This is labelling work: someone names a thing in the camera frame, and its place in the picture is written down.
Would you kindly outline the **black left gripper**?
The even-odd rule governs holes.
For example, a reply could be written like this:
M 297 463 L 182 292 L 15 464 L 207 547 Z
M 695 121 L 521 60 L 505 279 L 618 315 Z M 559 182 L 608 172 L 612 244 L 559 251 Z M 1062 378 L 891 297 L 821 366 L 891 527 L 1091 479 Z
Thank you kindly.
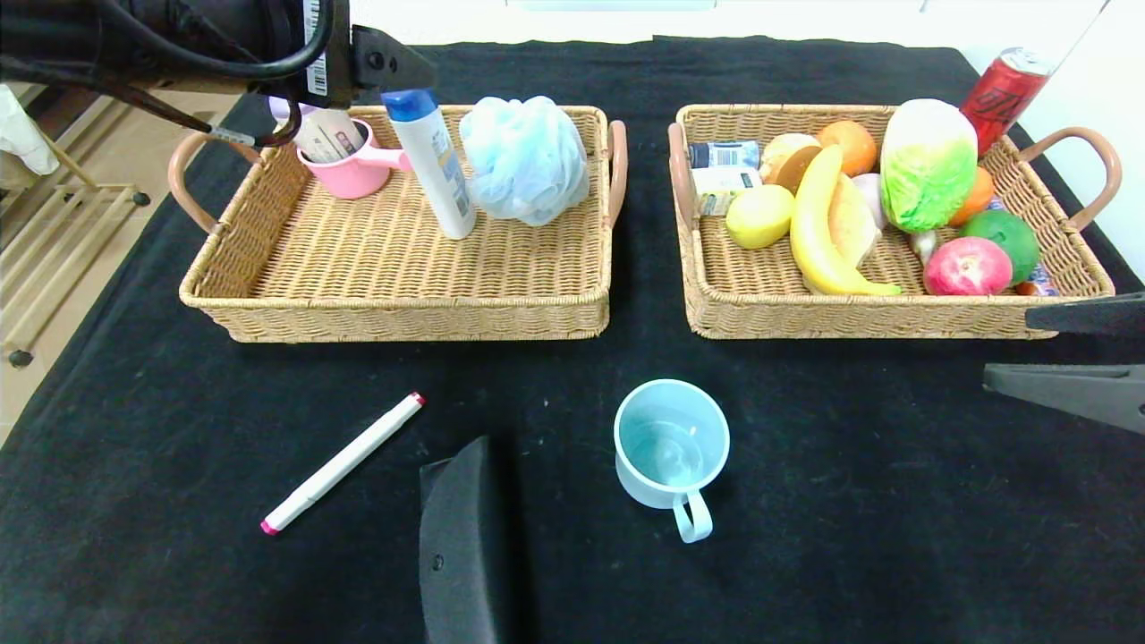
M 376 28 L 349 21 L 348 1 L 253 1 L 248 11 L 258 62 L 282 60 L 330 23 L 326 47 L 310 65 L 282 79 L 253 81 L 248 92 L 346 109 L 360 89 L 412 91 L 437 85 L 437 69 L 417 50 Z

